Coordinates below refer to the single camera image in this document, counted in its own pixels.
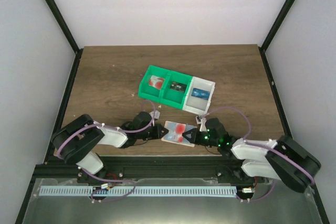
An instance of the small box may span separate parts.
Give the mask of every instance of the small box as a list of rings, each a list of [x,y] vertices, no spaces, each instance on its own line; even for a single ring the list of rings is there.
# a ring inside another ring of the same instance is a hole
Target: small box
[[[155,87],[153,82],[150,83],[153,76],[163,83]],[[180,110],[204,115],[209,109],[214,89],[215,83],[212,81],[150,65],[139,85],[138,95]]]

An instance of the white wall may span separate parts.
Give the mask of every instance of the white wall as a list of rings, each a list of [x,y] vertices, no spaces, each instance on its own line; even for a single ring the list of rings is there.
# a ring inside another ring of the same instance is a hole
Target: white wall
[[[55,0],[80,47],[259,44],[285,0]]]
[[[316,180],[336,223],[336,0],[296,0],[267,50],[295,140],[322,163]]]
[[[43,161],[74,53],[44,0],[0,6],[0,223],[14,223]]]

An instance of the black object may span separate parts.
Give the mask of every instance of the black object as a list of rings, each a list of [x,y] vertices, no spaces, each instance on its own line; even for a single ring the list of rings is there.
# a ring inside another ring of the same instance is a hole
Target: black object
[[[120,128],[128,131],[138,130],[148,125],[151,120],[152,116],[150,114],[141,111],[132,122],[125,122],[120,126]],[[128,140],[120,148],[133,146],[138,139],[142,139],[144,141],[160,139],[167,133],[168,129],[163,127],[160,123],[155,123],[154,126],[149,126],[144,131],[137,133],[126,133]]]
[[[173,81],[172,84],[170,85],[170,89],[184,93],[185,90],[187,89],[187,85],[183,84],[183,83]]]
[[[300,165],[312,177],[315,177],[321,168],[321,163],[314,156],[289,136],[282,136],[277,140],[277,143],[277,146],[274,148],[275,150],[288,156],[288,158]],[[304,193],[305,189],[310,185],[311,181],[304,173],[277,154],[268,152],[266,159],[283,183],[290,189],[298,193]]]
[[[59,148],[62,143],[74,132],[83,128],[85,125],[93,124],[93,119],[89,115],[81,115],[51,137],[51,142],[55,148]],[[73,165],[81,161],[105,136],[97,127],[89,128],[82,132],[81,138],[75,136],[61,151],[61,157],[68,165]]]
[[[205,127],[207,131],[201,132],[194,128],[182,133],[182,136],[193,144],[215,146],[223,157],[234,158],[230,149],[238,138],[229,135],[218,118],[208,119]]]

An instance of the blue object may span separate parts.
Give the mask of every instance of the blue object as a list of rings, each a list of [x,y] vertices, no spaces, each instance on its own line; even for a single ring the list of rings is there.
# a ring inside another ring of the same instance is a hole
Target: blue object
[[[201,99],[204,99],[204,100],[209,100],[210,92],[202,90],[202,89],[194,88],[193,92],[191,93],[191,96],[201,98]]]

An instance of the wire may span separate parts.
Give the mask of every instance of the wire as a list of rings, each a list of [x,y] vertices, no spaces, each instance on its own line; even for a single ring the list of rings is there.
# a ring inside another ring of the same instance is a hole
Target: wire
[[[144,145],[144,144],[146,144],[146,143],[148,143],[148,140],[143,141],[143,143],[141,143],[141,144],[134,144],[134,146]]]
[[[153,116],[152,116],[152,119],[150,120],[149,124],[147,124],[145,127],[141,128],[141,129],[139,129],[139,130],[134,130],[134,131],[125,131],[125,130],[122,130],[123,132],[125,132],[125,133],[137,133],[137,132],[141,132],[141,131],[146,130],[148,127],[150,127],[151,124],[154,122],[154,115],[155,115],[155,112],[156,112],[155,105],[154,105],[154,103],[153,103],[152,101],[150,101],[150,100],[143,100],[142,103],[141,103],[141,107],[143,107],[143,104],[144,104],[145,102],[150,102],[150,103],[152,104],[152,106],[153,106]],[[64,147],[65,147],[65,146],[66,146],[72,139],[74,139],[75,136],[77,136],[78,134],[82,133],[83,131],[85,131],[85,130],[87,130],[87,129],[90,129],[90,128],[93,128],[93,127],[108,127],[108,128],[110,128],[110,129],[114,129],[114,130],[116,130],[115,127],[105,126],[105,124],[91,124],[91,125],[87,125],[87,126],[81,128],[81,129],[79,129],[78,131],[74,132],[72,135],[70,135],[70,136],[69,136],[69,137],[68,137],[68,138],[61,144],[61,146],[58,148],[56,156],[57,156],[59,159],[63,159],[63,158],[61,157],[61,155],[60,155],[60,153],[61,153],[61,151],[63,150],[63,148],[64,148]],[[135,185],[135,182],[132,181],[132,180],[104,179],[104,178],[99,178],[99,177],[97,177],[97,176],[91,174],[90,172],[88,172],[87,170],[85,170],[85,169],[83,169],[83,168],[82,168],[82,170],[83,170],[87,175],[89,175],[90,177],[92,177],[92,178],[94,178],[94,179],[96,179],[96,180],[102,181],[102,182],[111,182],[111,183],[131,183],[131,184],[134,185],[133,188],[132,188],[128,193],[124,194],[123,196],[120,196],[120,197],[117,197],[117,198],[114,198],[114,199],[109,199],[109,200],[100,201],[100,202],[116,201],[116,200],[123,199],[123,198],[125,198],[126,196],[130,195],[131,193],[133,193],[134,190],[135,190],[136,185]],[[99,190],[95,190],[95,191],[92,192],[92,194],[91,194],[91,196],[90,196],[92,202],[95,202],[95,201],[96,201],[96,200],[93,198],[93,195],[94,195],[96,192],[98,192],[98,191],[102,191],[102,190],[104,190],[104,189],[99,189]]]
[[[151,124],[153,123],[154,121],[154,115],[155,115],[155,112],[156,112],[156,109],[155,109],[155,105],[152,101],[150,100],[143,100],[142,101],[142,104],[141,104],[141,107],[143,107],[143,104],[145,102],[150,102],[153,106],[153,116],[152,116],[152,119],[150,120],[149,124],[147,124],[145,127],[141,128],[141,129],[138,129],[138,130],[134,130],[134,131],[126,131],[126,130],[120,130],[122,132],[125,132],[125,133],[138,133],[138,132],[141,132],[141,131],[144,131],[146,130],[148,127],[151,126]],[[82,133],[83,131],[86,131],[90,128],[94,128],[94,127],[106,127],[106,128],[110,128],[110,129],[113,129],[113,130],[116,130],[117,128],[116,127],[111,127],[111,126],[106,126],[105,124],[101,124],[101,123],[97,123],[97,124],[90,124],[90,125],[87,125],[81,129],[79,129],[78,131],[74,132],[72,135],[70,135],[62,144],[61,146],[57,149],[57,153],[56,153],[56,156],[59,158],[59,159],[63,159],[61,157],[61,151],[63,150],[63,148],[72,140],[74,139],[78,134]]]
[[[234,107],[229,107],[229,106],[219,107],[219,108],[214,109],[213,111],[210,111],[210,112],[206,113],[205,115],[202,115],[201,118],[204,118],[204,117],[206,117],[206,116],[208,116],[208,115],[210,115],[210,114],[212,114],[212,113],[214,113],[218,110],[234,110],[234,111],[238,112],[240,115],[243,116],[243,118],[245,119],[245,121],[247,122],[247,125],[248,125],[248,132],[245,134],[245,136],[243,136],[243,139],[246,139],[249,136],[249,134],[251,134],[252,127],[251,127],[251,123],[250,123],[249,119],[247,118],[247,116],[242,111],[240,111],[240,110],[238,110]]]
[[[291,159],[289,159],[286,155],[282,154],[281,152],[277,151],[277,150],[274,150],[272,149],[271,147],[267,146],[267,145],[262,145],[262,144],[257,144],[257,143],[252,143],[252,142],[249,142],[246,140],[246,138],[249,136],[249,134],[251,133],[251,123],[249,121],[249,119],[247,118],[247,116],[240,110],[234,108],[234,107],[229,107],[229,106],[224,106],[224,107],[220,107],[220,108],[217,108],[217,109],[214,109],[213,111],[210,111],[209,113],[206,113],[205,115],[201,116],[201,118],[204,118],[218,110],[223,110],[223,109],[230,109],[230,110],[234,110],[236,112],[238,112],[239,114],[241,114],[245,121],[247,122],[248,124],[248,132],[247,134],[245,134],[245,136],[243,136],[243,141],[245,144],[247,145],[250,145],[250,146],[255,146],[255,147],[259,147],[259,148],[264,148],[266,150],[269,150],[273,153],[275,153],[276,155],[282,157],[284,160],[286,160],[288,163],[290,163],[292,166],[294,166],[296,169],[298,169],[299,171],[301,171],[303,174],[305,174],[309,180],[311,181],[310,185],[313,186],[315,185],[315,180],[314,178],[309,174],[309,172],[307,172],[305,169],[303,169],[300,165],[298,165],[297,163],[295,163],[294,161],[292,161]],[[273,191],[273,188],[275,186],[275,182],[274,182],[274,185],[272,186],[271,190],[266,194],[266,195],[269,195],[271,191]]]
[[[247,201],[247,202],[256,202],[256,201],[260,201],[260,200],[262,200],[262,199],[265,199],[267,196],[269,196],[269,195],[272,193],[272,191],[273,191],[274,188],[275,188],[275,184],[276,184],[276,181],[273,180],[273,184],[272,184],[271,189],[270,189],[265,195],[263,195],[262,197],[257,198],[257,199],[245,200],[245,201]],[[240,201],[244,201],[244,200],[241,199],[238,195],[236,195],[236,198],[239,199]]]
[[[309,172],[307,172],[305,169],[303,169],[300,165],[298,165],[297,163],[295,163],[294,161],[292,161],[291,159],[289,159],[286,155],[282,154],[281,152],[272,149],[271,147],[268,147],[266,145],[262,145],[262,144],[256,144],[256,143],[251,143],[249,141],[244,140],[244,142],[247,145],[251,145],[251,146],[255,146],[255,147],[260,147],[260,148],[264,148],[267,149],[275,154],[277,154],[278,156],[282,157],[284,160],[286,160],[288,163],[290,163],[292,166],[294,166],[296,169],[300,170],[303,174],[305,174],[309,180],[310,180],[310,185],[313,186],[315,185],[315,180],[314,178],[309,174]]]
[[[213,152],[209,151],[208,148],[207,148],[206,146],[205,146],[205,149],[206,149],[209,153],[211,153],[211,154],[214,154],[214,155],[221,155],[221,153],[213,153]]]
[[[134,181],[132,180],[118,180],[118,179],[105,179],[105,178],[99,178],[93,174],[91,174],[90,172],[88,172],[87,170],[85,170],[84,168],[82,168],[82,170],[87,174],[89,175],[90,177],[96,179],[96,180],[99,180],[99,181],[103,181],[103,182],[110,182],[110,183],[131,183],[133,185],[133,188],[126,194],[124,194],[123,196],[120,196],[120,197],[117,197],[117,198],[114,198],[114,199],[107,199],[107,200],[104,200],[104,201],[99,201],[99,200],[95,200],[93,198],[93,195],[99,191],[106,191],[105,189],[98,189],[98,190],[95,190],[92,192],[91,196],[90,196],[90,199],[92,200],[92,202],[110,202],[110,201],[117,201],[117,200],[120,200],[120,199],[123,199],[125,197],[127,197],[128,195],[130,195],[131,193],[133,193],[135,191],[135,188],[136,188],[136,184]]]
[[[113,177],[114,179],[118,179],[118,177],[116,176],[116,174],[113,174],[113,173],[108,173],[106,174],[106,178],[107,177]],[[92,200],[91,197],[93,197],[94,193],[92,193],[90,196],[89,196],[89,200]]]

